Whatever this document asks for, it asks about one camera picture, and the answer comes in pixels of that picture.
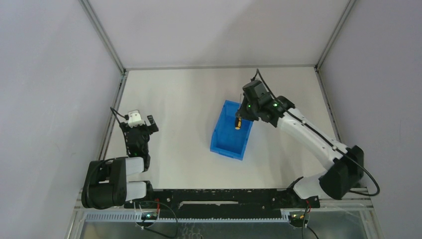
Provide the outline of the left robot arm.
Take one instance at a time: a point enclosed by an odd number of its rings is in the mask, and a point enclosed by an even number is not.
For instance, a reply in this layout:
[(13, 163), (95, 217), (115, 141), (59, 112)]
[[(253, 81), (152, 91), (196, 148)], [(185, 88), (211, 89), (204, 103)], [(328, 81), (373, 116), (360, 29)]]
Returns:
[(91, 161), (85, 178), (81, 200), (84, 208), (104, 210), (122, 206), (130, 199), (127, 176), (145, 172), (150, 166), (148, 142), (150, 136), (159, 131), (152, 115), (144, 120), (134, 120), (129, 116), (127, 122), (120, 122), (126, 156), (107, 160)]

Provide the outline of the black yellow handled screwdriver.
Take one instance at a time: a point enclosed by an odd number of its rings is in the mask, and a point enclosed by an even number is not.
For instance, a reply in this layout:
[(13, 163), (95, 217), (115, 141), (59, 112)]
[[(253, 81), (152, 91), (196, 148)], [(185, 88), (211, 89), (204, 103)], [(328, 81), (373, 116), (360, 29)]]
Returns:
[(236, 111), (236, 113), (235, 113), (235, 122), (234, 122), (234, 126), (235, 126), (235, 129), (236, 129), (236, 130), (241, 129), (241, 123), (242, 123), (242, 121), (241, 121), (241, 117), (238, 115), (238, 111), (239, 111), (239, 110), (240, 110), (240, 108), (241, 108), (241, 104), (242, 104), (242, 96), (243, 96), (243, 93), (241, 93), (241, 94), (240, 94), (240, 98), (239, 98), (239, 106), (238, 106), (238, 109), (237, 109), (237, 111)]

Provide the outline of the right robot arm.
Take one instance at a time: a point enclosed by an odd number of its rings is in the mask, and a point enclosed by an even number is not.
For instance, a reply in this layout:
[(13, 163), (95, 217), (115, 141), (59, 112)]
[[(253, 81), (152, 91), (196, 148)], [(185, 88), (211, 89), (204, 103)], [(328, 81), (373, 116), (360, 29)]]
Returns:
[(348, 147), (328, 137), (311, 124), (295, 105), (283, 96), (273, 97), (263, 82), (254, 80), (243, 86), (243, 100), (236, 116), (243, 120), (270, 123), (301, 143), (323, 166), (323, 173), (300, 177), (290, 184), (287, 194), (293, 207), (308, 198), (326, 194), (341, 200), (363, 177), (363, 150)]

